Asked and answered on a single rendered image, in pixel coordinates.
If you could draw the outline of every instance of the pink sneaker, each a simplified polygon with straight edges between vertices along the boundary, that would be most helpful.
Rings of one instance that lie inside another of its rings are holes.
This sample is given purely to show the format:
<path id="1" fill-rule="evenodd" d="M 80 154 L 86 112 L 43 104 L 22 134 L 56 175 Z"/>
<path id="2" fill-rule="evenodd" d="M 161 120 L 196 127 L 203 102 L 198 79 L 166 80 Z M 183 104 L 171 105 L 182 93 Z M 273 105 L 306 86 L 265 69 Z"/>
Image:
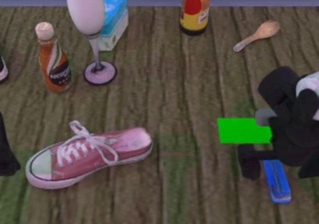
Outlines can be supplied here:
<path id="1" fill-rule="evenodd" d="M 28 160 L 25 171 L 30 184 L 43 189 L 69 187 L 102 168 L 143 160 L 152 150 L 144 128 L 90 134 L 76 120 L 70 127 L 75 136 Z"/>

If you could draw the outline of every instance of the spoon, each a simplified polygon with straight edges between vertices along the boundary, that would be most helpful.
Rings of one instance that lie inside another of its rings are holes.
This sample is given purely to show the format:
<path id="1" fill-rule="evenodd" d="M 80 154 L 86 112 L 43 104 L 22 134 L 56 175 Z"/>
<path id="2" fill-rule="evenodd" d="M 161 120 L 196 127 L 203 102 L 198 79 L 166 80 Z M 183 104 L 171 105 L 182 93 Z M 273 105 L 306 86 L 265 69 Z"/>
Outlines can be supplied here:
<path id="1" fill-rule="evenodd" d="M 264 39 L 264 38 L 268 38 L 271 37 L 273 35 L 275 35 L 280 29 L 280 25 L 278 22 L 276 21 L 265 21 L 264 23 L 262 23 L 257 31 L 252 34 L 251 36 L 245 38 L 244 40 L 242 40 L 241 42 L 237 43 L 233 50 L 235 52 L 239 52 L 241 51 L 245 46 L 247 46 L 248 44 L 252 43 L 253 41 L 259 40 L 259 39 Z"/>

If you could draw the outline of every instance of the wine glass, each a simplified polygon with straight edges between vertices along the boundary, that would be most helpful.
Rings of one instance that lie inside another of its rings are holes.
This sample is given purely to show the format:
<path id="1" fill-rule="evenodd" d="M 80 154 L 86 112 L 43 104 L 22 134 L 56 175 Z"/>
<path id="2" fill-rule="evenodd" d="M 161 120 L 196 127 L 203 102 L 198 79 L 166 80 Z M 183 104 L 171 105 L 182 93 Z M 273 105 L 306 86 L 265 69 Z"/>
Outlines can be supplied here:
<path id="1" fill-rule="evenodd" d="M 77 29 L 87 36 L 91 44 L 95 62 L 84 70 L 85 80 L 94 85 L 104 85 L 111 82 L 117 70 L 109 62 L 99 59 L 98 37 L 105 20 L 104 0 L 66 0 L 70 16 Z"/>

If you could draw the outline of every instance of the box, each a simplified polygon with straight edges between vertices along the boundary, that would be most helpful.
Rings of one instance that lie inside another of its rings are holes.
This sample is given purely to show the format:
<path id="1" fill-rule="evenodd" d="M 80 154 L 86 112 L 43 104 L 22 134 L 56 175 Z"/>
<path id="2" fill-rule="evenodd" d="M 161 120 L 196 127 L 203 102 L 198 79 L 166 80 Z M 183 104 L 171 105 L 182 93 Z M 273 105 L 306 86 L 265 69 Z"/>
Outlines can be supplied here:
<path id="1" fill-rule="evenodd" d="M 127 0 L 104 0 L 105 22 L 99 35 L 100 51 L 112 51 L 129 24 Z"/>

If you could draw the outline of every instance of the wooden floor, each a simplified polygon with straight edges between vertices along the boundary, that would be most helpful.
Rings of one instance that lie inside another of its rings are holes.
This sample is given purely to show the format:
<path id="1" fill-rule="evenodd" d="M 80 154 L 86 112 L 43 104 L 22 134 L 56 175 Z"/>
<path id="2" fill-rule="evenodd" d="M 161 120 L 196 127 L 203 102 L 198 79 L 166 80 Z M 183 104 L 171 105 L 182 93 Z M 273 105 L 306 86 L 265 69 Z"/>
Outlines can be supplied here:
<path id="1" fill-rule="evenodd" d="M 103 59 L 118 68 L 104 87 L 84 82 L 90 46 L 65 8 L 1 8 L 0 52 L 10 79 L 0 85 L 10 145 L 24 166 L 36 151 L 72 133 L 144 126 L 154 139 L 148 159 L 99 171 L 57 191 L 30 186 L 24 170 L 0 178 L 1 224 L 317 224 L 319 180 L 287 169 L 293 201 L 276 206 L 265 179 L 240 176 L 235 146 L 218 142 L 218 117 L 252 117 L 266 107 L 261 79 L 278 66 L 299 75 L 319 70 L 317 8 L 212 8 L 207 31 L 181 34 L 179 8 L 131 8 L 130 25 Z M 232 47 L 263 21 L 282 30 L 243 52 Z M 43 84 L 34 27 L 49 21 L 74 66 L 62 94 Z"/>

